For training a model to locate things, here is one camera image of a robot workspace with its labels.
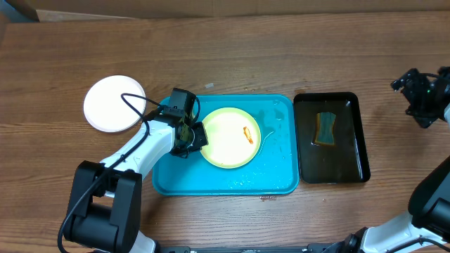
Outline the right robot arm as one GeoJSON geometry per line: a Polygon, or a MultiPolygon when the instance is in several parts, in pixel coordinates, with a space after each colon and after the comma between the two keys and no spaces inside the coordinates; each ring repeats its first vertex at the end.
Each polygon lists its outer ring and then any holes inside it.
{"type": "MultiPolygon", "coordinates": [[[[410,106],[405,113],[426,129],[440,119],[449,122],[449,68],[437,74],[410,69],[391,83],[410,106]]],[[[383,225],[362,228],[320,252],[412,252],[435,245],[449,247],[449,159],[445,159],[414,190],[408,210],[383,225]]]]}

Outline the yellow plate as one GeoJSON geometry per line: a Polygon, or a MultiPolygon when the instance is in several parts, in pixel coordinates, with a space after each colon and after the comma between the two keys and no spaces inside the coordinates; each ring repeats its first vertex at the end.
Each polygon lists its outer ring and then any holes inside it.
{"type": "Polygon", "coordinates": [[[208,144],[201,149],[202,156],[216,167],[235,169],[250,162],[262,143],[257,121],[244,110],[219,108],[202,121],[208,144]],[[253,144],[246,139],[243,127],[251,132],[253,144]]]}

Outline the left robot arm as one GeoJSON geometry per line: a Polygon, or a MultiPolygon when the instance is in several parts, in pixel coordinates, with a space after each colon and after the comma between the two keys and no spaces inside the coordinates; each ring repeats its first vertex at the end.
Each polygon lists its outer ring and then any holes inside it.
{"type": "Polygon", "coordinates": [[[75,171],[58,249],[68,240],[95,252],[158,252],[156,241],[140,231],[144,178],[166,154],[187,158],[207,145],[199,121],[200,101],[175,88],[167,105],[157,105],[136,135],[102,162],[83,161],[75,171]]]}

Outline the green yellow sponge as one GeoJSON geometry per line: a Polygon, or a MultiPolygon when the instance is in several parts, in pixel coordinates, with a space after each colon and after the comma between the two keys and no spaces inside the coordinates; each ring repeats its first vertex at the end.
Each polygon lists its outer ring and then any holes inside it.
{"type": "Polygon", "coordinates": [[[335,145],[334,125],[336,115],[332,112],[320,112],[316,114],[316,130],[313,144],[335,145]]]}

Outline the white plate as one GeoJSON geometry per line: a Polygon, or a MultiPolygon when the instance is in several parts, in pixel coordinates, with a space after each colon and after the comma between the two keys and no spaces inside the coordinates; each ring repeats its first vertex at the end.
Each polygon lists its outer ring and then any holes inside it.
{"type": "Polygon", "coordinates": [[[122,100],[123,93],[146,96],[142,86],[128,76],[113,75],[96,82],[84,99],[84,116],[88,123],[108,133],[134,126],[140,117],[122,100]]]}

